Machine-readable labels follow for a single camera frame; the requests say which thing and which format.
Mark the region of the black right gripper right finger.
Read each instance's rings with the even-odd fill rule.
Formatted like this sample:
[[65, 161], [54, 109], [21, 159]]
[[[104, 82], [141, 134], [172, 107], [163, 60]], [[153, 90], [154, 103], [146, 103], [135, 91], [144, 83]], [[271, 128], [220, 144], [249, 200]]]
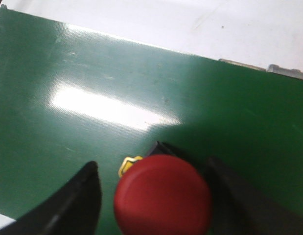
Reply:
[[303, 218], [287, 210], [217, 157], [206, 161], [215, 235], [303, 235]]

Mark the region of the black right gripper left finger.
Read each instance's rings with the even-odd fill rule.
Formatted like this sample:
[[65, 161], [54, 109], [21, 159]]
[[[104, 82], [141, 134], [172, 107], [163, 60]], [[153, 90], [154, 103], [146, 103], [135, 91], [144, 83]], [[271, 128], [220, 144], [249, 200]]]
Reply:
[[101, 205], [98, 165], [90, 161], [47, 200], [1, 228], [0, 234], [94, 235]]

